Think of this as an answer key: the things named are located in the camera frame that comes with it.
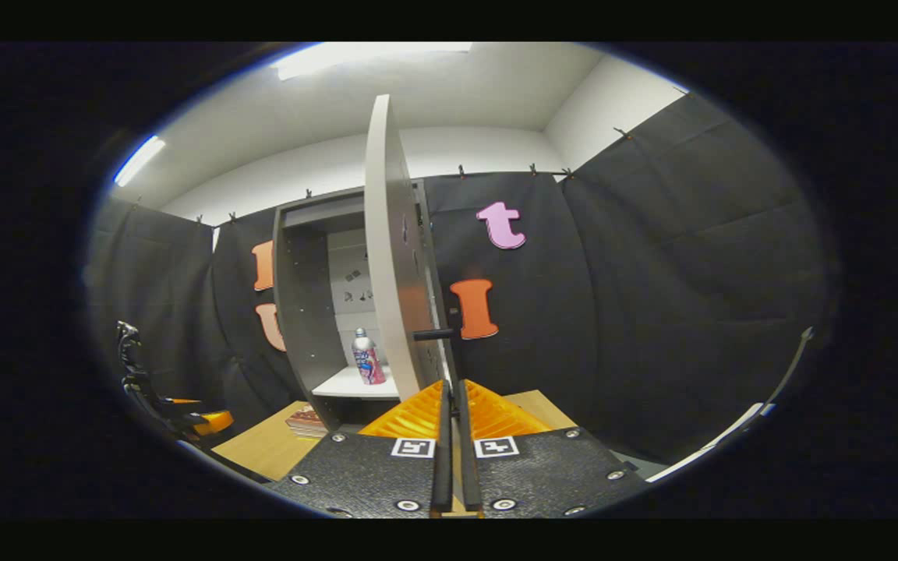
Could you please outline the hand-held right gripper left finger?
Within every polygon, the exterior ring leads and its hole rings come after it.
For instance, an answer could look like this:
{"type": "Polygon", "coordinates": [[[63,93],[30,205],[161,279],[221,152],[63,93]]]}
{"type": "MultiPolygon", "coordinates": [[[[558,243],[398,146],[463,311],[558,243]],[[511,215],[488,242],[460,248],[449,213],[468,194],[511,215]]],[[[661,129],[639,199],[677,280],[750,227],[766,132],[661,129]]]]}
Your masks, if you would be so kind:
{"type": "Polygon", "coordinates": [[[451,394],[431,384],[359,432],[334,431],[274,483],[332,517],[437,517],[451,506],[451,394]]]}

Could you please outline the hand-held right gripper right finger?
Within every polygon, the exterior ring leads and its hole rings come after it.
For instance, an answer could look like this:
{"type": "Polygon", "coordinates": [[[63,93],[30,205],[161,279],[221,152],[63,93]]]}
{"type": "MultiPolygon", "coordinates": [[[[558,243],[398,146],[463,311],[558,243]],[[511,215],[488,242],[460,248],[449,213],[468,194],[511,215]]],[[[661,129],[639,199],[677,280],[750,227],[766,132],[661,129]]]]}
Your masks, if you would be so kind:
{"type": "Polygon", "coordinates": [[[538,390],[502,397],[464,380],[458,411],[460,500],[478,517],[596,517],[648,490],[641,469],[538,390]]]}

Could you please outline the white cabinet shelf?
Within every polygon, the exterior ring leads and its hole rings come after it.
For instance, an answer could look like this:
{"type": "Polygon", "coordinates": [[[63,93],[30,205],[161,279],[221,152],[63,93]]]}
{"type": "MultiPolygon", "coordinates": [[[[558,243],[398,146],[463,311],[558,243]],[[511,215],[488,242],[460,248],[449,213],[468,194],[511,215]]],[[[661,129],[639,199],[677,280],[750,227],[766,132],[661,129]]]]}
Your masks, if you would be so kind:
{"type": "Polygon", "coordinates": [[[329,377],[323,383],[313,388],[314,397],[339,397],[356,398],[365,400],[399,400],[399,393],[395,380],[390,372],[390,367],[382,365],[385,376],[384,383],[367,386],[362,381],[359,370],[356,367],[345,367],[334,376],[329,377]]]}

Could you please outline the dark grey cabinet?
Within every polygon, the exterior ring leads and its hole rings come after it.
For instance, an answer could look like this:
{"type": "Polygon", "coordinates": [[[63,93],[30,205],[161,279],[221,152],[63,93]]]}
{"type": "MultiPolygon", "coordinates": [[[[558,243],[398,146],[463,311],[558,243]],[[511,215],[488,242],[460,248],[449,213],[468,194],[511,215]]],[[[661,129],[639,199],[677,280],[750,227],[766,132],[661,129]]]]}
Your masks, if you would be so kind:
{"type": "Polygon", "coordinates": [[[359,431],[399,404],[400,399],[313,395],[315,386],[339,370],[356,367],[352,356],[356,328],[366,330],[382,365],[389,366],[371,288],[363,188],[279,206],[272,263],[278,326],[290,365],[325,426],[331,431],[359,431]]]}

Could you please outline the stack of books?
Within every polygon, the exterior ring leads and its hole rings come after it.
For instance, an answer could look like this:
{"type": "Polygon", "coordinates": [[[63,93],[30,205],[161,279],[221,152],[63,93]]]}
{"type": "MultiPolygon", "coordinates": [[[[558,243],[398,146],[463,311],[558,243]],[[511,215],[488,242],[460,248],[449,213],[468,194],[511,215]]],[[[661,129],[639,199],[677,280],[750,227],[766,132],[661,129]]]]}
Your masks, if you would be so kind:
{"type": "Polygon", "coordinates": [[[285,425],[299,438],[320,439],[329,433],[322,419],[310,404],[304,404],[298,411],[286,418],[285,425]]]}

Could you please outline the ceiling light strip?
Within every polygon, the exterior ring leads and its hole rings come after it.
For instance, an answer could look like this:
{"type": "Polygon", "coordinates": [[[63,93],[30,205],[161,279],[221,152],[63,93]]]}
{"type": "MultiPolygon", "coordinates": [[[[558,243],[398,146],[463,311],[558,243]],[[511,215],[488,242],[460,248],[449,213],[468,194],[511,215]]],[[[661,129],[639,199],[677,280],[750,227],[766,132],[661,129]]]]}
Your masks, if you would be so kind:
{"type": "Polygon", "coordinates": [[[140,170],[164,149],[164,146],[165,141],[157,135],[147,138],[146,142],[143,142],[128,157],[126,162],[120,167],[120,170],[118,170],[118,173],[114,175],[113,182],[115,187],[126,187],[140,173],[140,170]]]}

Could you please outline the white table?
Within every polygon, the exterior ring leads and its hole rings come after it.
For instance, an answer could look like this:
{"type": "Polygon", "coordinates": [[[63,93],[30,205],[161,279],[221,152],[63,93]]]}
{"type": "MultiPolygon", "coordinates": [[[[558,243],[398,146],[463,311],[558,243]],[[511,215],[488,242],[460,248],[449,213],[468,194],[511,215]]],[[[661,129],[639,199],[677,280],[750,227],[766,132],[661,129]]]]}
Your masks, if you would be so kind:
{"type": "Polygon", "coordinates": [[[735,420],[733,424],[730,424],[719,436],[712,438],[709,443],[699,447],[698,450],[685,456],[684,459],[656,472],[655,475],[649,476],[645,482],[648,484],[657,483],[659,480],[674,475],[674,473],[686,468],[689,464],[698,461],[702,456],[726,446],[734,437],[744,436],[760,419],[767,418],[774,408],[776,408],[776,404],[753,404],[748,411],[735,420]]]}

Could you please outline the black backdrop cloth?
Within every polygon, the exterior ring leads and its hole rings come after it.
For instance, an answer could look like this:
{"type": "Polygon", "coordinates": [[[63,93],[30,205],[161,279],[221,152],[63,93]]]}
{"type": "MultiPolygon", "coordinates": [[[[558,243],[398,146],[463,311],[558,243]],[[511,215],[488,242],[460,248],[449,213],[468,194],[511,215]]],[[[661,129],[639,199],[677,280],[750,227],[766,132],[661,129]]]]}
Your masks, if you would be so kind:
{"type": "MultiPolygon", "coordinates": [[[[670,464],[786,390],[833,316],[834,258],[761,139],[688,93],[556,180],[434,175],[426,189],[457,376],[538,390],[620,453],[670,464]]],[[[278,326],[275,210],[224,224],[102,207],[81,283],[106,376],[134,324],[157,391],[251,429],[307,399],[278,326]]]]}

